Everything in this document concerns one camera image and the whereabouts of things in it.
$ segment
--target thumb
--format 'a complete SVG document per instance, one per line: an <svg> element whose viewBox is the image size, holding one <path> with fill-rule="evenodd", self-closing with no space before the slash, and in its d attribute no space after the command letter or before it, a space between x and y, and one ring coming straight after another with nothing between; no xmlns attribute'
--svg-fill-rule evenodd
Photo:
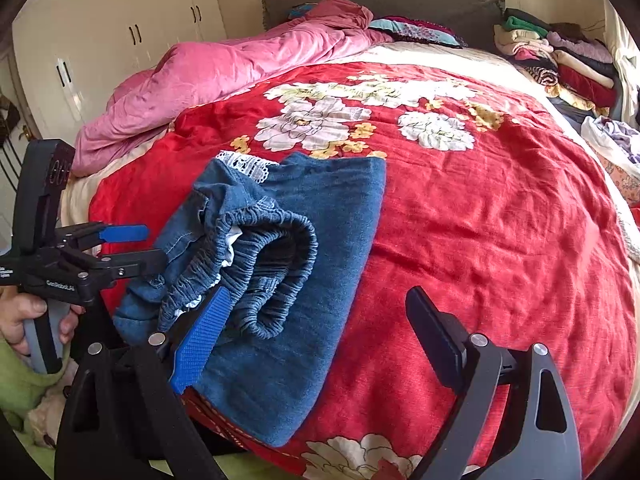
<svg viewBox="0 0 640 480"><path fill-rule="evenodd" d="M16 346L24 340L25 319L35 319L47 311L47 302L31 294L17 294L8 300L1 308L0 331L9 343Z"/></svg>

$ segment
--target white flower print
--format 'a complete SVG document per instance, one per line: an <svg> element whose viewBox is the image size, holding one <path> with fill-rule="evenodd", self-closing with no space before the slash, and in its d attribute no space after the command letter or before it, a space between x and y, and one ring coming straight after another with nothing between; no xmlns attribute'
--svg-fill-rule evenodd
<svg viewBox="0 0 640 480"><path fill-rule="evenodd" d="M386 74L362 74L362 75L348 75L347 79L351 79L354 81L368 81L368 80L375 80L375 81L386 81L388 80L388 76Z"/></svg>
<svg viewBox="0 0 640 480"><path fill-rule="evenodd" d="M376 434L365 435L360 442L343 436L324 442L306 443L313 453L303 453L308 462L303 474L308 480L368 480L378 471L378 462L385 459L398 467L407 478L422 458L396 455L389 441Z"/></svg>
<svg viewBox="0 0 640 480"><path fill-rule="evenodd" d="M452 80L446 81L386 81L385 77L363 75L348 76L351 80L363 80L355 85L340 83L293 83L283 84L267 90L267 99L277 98L279 102L289 104L298 99L322 99L326 96L361 101L368 106L398 108L400 105L417 107L418 101L428 101L439 97L467 100L476 92Z"/></svg>
<svg viewBox="0 0 640 480"><path fill-rule="evenodd" d="M316 104L302 99L290 101L281 112L256 124L260 131L255 140L264 140L264 147L272 152L290 150L297 142L310 152L325 150L329 142L349 138L349 127L342 123L371 116L371 110L345 106L335 97L323 97Z"/></svg>
<svg viewBox="0 0 640 480"><path fill-rule="evenodd" d="M423 148L442 152L472 150L476 139L464 130L465 123L435 112L407 112L398 118L400 132L409 140L417 140Z"/></svg>

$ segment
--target gray headboard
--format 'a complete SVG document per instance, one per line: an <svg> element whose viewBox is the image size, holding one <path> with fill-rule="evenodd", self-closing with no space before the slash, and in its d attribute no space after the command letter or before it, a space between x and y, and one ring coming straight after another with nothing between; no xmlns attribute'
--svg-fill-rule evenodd
<svg viewBox="0 0 640 480"><path fill-rule="evenodd" d="M292 7L320 0L262 0L264 28L287 19ZM351 0L367 7L374 17L405 16L452 28L471 47L495 51L494 25L502 21L504 0Z"/></svg>

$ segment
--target door handle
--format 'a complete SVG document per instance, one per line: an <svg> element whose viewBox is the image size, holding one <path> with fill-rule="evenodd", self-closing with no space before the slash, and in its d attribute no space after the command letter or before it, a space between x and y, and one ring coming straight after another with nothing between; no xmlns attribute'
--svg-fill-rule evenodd
<svg viewBox="0 0 640 480"><path fill-rule="evenodd" d="M62 83L62 88L65 87L65 80L62 79L62 72L60 72L60 67L56 65L56 70L58 71L58 77L60 78L60 82Z"/></svg>
<svg viewBox="0 0 640 480"><path fill-rule="evenodd" d="M69 75L69 69L66 67L66 61L63 61L62 65L65 67L66 80L71 83L71 76Z"/></svg>

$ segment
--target pillow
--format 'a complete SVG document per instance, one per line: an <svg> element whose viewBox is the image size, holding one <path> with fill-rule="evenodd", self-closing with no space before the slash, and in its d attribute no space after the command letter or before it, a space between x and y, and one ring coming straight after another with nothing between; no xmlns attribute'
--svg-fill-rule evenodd
<svg viewBox="0 0 640 480"><path fill-rule="evenodd" d="M296 18L302 18L306 13L308 13L311 9L313 9L317 4L301 4L296 5L295 7L291 7L289 11L289 15L287 16L287 21L295 20Z"/></svg>
<svg viewBox="0 0 640 480"><path fill-rule="evenodd" d="M398 41L433 43L453 48L466 46L466 43L459 40L449 28L435 23L409 20L399 16L385 16L380 20L373 20L369 24L369 28L386 32Z"/></svg>

